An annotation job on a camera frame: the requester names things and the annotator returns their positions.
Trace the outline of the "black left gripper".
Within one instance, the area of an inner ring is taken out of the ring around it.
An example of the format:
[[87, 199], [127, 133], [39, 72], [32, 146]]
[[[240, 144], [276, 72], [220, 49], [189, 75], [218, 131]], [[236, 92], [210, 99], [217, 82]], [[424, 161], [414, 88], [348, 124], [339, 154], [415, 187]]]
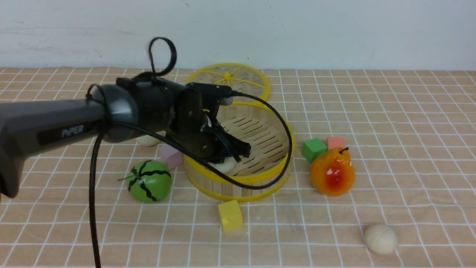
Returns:
[[174, 119], [165, 131], [165, 137], [174, 140], [190, 154], [209, 163], [224, 163], [231, 158], [240, 162], [249, 158], [251, 145], [235, 136], [222, 132], [218, 139], [210, 132], [202, 131], [208, 122], [198, 91], [186, 89], [177, 95], [174, 104]]

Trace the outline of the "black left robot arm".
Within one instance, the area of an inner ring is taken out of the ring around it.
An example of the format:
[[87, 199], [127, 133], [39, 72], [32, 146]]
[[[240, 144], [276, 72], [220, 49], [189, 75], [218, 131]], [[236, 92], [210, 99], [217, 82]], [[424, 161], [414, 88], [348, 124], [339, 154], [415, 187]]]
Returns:
[[148, 132], [165, 131], [168, 141], [209, 163], [248, 157], [251, 145], [225, 132], [216, 119], [228, 104], [227, 86], [179, 84], [161, 77], [119, 77], [85, 99], [3, 102], [1, 121], [1, 193], [14, 198], [29, 157], [97, 136], [120, 143], [141, 132], [113, 124], [125, 122]]

